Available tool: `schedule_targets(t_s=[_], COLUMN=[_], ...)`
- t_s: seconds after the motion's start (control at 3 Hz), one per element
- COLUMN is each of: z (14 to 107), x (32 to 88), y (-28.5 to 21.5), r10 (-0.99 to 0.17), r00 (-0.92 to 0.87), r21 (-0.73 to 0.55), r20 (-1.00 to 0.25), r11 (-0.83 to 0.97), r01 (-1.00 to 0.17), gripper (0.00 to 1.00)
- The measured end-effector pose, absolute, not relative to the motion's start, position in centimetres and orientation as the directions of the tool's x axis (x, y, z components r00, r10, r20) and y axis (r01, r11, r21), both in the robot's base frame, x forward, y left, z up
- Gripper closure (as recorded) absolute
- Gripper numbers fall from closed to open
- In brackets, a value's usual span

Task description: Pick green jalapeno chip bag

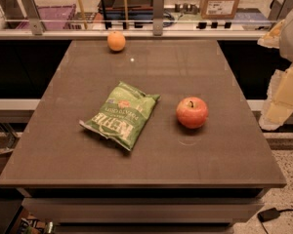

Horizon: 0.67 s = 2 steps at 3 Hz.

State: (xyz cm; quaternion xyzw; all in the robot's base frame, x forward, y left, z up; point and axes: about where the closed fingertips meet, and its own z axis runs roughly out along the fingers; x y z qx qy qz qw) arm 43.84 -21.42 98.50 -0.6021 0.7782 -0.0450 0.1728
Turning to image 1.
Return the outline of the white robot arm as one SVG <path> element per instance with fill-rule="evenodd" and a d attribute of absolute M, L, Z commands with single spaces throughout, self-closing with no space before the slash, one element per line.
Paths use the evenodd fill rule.
<path fill-rule="evenodd" d="M 285 19 L 262 36 L 258 44 L 279 49 L 280 56 L 291 62 L 285 71 L 277 69 L 274 72 L 261 110 L 260 127 L 266 131 L 274 131 L 293 113 L 293 9 Z"/>

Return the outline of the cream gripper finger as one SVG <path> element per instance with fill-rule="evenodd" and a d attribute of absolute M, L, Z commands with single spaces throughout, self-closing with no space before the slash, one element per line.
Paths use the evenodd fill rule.
<path fill-rule="evenodd" d="M 284 26 L 284 19 L 279 21 L 275 26 L 272 27 L 272 29 L 268 33 L 262 36 L 257 41 L 257 44 L 265 48 L 278 49 L 280 34 L 281 34 L 281 30 L 283 26 Z"/>
<path fill-rule="evenodd" d="M 293 63 L 285 71 L 276 70 L 270 80 L 267 99 L 264 101 L 259 125 L 263 130 L 274 131 L 293 113 Z"/>

